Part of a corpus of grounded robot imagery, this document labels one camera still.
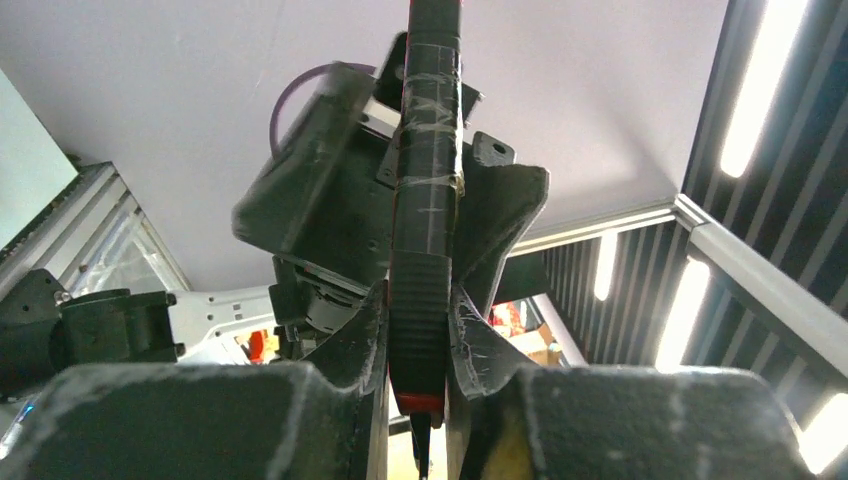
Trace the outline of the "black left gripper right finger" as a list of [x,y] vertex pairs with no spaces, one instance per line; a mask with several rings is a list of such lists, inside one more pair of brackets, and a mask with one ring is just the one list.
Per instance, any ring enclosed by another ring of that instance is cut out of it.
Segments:
[[536,364],[461,287],[448,316],[452,479],[809,479],[801,431],[759,376]]

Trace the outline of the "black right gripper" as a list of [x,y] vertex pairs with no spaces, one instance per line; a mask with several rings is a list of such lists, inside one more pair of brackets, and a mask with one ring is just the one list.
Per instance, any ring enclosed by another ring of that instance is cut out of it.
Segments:
[[[352,316],[387,272],[407,36],[399,33],[381,68],[331,63],[285,135],[270,133],[271,155],[232,213],[241,241],[268,252],[269,296],[278,353],[300,358]],[[484,132],[466,138],[457,268],[487,319],[498,307],[541,294],[539,254],[496,260],[515,220],[530,223],[546,199],[548,173],[521,165],[515,150]]]

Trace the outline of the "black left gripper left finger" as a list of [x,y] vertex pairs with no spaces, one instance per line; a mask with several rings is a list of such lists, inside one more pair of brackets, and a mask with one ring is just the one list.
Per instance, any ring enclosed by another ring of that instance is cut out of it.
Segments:
[[384,479],[388,316],[375,284],[304,359],[74,366],[37,398],[5,479]]

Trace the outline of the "red black utility knife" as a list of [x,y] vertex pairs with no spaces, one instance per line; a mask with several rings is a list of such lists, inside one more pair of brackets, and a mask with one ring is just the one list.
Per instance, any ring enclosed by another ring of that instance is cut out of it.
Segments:
[[409,7],[387,293],[388,372],[418,476],[445,407],[452,250],[463,194],[459,1]]

